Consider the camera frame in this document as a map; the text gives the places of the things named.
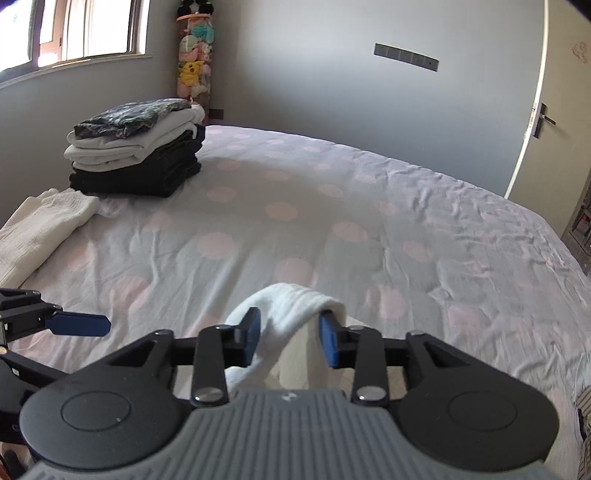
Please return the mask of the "white muslin cloth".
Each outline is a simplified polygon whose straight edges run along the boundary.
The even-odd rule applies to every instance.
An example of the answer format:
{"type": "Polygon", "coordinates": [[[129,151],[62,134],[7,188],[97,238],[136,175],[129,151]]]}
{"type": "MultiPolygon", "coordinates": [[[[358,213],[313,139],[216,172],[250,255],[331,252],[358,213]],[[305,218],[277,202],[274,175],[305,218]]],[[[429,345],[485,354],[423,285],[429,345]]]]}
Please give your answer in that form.
{"type": "Polygon", "coordinates": [[[1,287],[20,287],[99,207],[72,189],[27,197],[1,228],[1,287]]]}
{"type": "Polygon", "coordinates": [[[329,310],[346,323],[346,306],[313,289],[277,283],[256,292],[233,309],[225,320],[236,325],[249,308],[262,318],[259,344],[252,364],[225,370],[228,392],[241,389],[335,389],[342,373],[325,364],[320,343],[320,314],[329,310]]]}

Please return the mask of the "folded white muslin cloth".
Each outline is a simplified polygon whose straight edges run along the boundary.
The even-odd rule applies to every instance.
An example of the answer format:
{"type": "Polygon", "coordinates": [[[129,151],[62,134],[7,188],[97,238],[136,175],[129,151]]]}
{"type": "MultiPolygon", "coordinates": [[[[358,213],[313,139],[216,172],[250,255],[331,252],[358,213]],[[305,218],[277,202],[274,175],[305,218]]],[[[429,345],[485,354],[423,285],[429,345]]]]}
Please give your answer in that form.
{"type": "Polygon", "coordinates": [[[99,207],[72,189],[27,197],[1,228],[1,287],[20,287],[99,207]]]}

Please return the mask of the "white folded garments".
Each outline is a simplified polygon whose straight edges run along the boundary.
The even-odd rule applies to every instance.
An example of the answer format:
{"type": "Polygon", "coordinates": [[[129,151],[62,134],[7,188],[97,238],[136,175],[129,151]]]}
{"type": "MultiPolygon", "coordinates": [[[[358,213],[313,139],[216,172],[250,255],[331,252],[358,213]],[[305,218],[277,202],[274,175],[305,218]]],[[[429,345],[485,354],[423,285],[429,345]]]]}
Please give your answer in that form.
{"type": "Polygon", "coordinates": [[[185,132],[190,132],[192,139],[197,138],[197,127],[202,125],[204,117],[204,108],[193,104],[190,109],[170,113],[147,132],[126,139],[100,137],[77,140],[71,131],[67,135],[69,146],[63,156],[74,168],[88,172],[107,172],[135,166],[185,132]]]}

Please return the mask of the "black folded garments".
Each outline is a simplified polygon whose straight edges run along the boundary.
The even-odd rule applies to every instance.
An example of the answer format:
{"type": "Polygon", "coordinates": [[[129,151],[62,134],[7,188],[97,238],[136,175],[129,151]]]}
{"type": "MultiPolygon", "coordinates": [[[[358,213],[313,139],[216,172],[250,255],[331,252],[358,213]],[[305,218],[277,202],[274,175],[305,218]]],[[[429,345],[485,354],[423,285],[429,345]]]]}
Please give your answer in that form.
{"type": "Polygon", "coordinates": [[[70,187],[85,195],[132,195],[167,198],[187,179],[197,175],[201,164],[195,155],[205,138],[205,127],[182,133],[158,147],[142,162],[106,172],[73,168],[70,187]]]}

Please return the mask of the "dark floral folded garment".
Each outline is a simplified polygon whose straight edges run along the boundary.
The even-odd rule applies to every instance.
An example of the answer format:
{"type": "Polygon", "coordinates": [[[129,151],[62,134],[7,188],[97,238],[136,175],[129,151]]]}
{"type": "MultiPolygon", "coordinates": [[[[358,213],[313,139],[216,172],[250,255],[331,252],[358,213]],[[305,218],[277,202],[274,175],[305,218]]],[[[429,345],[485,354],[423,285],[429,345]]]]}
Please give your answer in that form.
{"type": "Polygon", "coordinates": [[[73,132],[77,140],[99,137],[126,139],[147,132],[170,113],[190,108],[191,103],[181,98],[130,102],[83,120],[73,127],[73,132]]]}

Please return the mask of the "striped crumpled garment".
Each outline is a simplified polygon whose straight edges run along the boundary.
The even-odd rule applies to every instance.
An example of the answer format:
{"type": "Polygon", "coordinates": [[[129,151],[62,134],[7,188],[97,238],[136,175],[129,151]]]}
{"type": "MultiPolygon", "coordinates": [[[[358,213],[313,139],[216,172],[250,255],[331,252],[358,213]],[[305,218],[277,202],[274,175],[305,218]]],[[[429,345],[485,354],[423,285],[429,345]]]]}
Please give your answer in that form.
{"type": "Polygon", "coordinates": [[[583,441],[580,468],[585,472],[590,471],[590,397],[590,387],[585,387],[575,402],[578,412],[579,429],[583,441]]]}

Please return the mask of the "plush toy storage column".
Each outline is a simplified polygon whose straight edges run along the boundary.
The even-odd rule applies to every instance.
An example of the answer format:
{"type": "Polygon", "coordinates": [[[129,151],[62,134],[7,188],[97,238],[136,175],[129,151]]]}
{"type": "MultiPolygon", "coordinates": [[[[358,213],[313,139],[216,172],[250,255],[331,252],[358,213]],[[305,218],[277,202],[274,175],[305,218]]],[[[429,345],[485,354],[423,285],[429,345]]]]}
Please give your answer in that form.
{"type": "Polygon", "coordinates": [[[182,1],[176,23],[180,35],[177,55],[177,96],[208,110],[211,100],[211,58],[214,43],[211,1],[182,1]]]}

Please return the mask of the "dark wall socket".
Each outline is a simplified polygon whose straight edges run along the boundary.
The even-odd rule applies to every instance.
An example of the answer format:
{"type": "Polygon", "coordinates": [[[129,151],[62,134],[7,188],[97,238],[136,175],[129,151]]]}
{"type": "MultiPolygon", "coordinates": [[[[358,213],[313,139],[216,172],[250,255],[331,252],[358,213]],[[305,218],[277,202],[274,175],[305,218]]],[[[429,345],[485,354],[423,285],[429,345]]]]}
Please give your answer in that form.
{"type": "Polygon", "coordinates": [[[208,111],[208,116],[212,120],[222,120],[224,119],[224,110],[211,108],[211,110],[208,111]]]}

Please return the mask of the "window with frame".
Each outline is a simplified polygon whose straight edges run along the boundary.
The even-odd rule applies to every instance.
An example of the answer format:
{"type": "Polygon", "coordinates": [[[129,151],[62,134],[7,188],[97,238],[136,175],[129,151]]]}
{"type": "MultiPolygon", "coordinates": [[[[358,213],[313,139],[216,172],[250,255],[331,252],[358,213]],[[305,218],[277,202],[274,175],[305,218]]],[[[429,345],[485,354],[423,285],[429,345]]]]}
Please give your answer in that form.
{"type": "Polygon", "coordinates": [[[145,52],[147,1],[1,3],[1,82],[43,69],[145,52]]]}

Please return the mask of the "grey wall switch panel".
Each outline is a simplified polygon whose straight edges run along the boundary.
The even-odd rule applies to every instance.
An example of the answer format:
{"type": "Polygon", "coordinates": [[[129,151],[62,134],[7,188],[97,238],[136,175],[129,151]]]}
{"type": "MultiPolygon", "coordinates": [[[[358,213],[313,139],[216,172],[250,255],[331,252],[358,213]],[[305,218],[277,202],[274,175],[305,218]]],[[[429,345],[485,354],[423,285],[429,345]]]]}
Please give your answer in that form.
{"type": "Polygon", "coordinates": [[[374,55],[394,61],[399,61],[401,63],[414,65],[416,67],[427,69],[433,72],[437,72],[439,69],[438,59],[385,44],[376,43],[374,46],[374,55]]]}

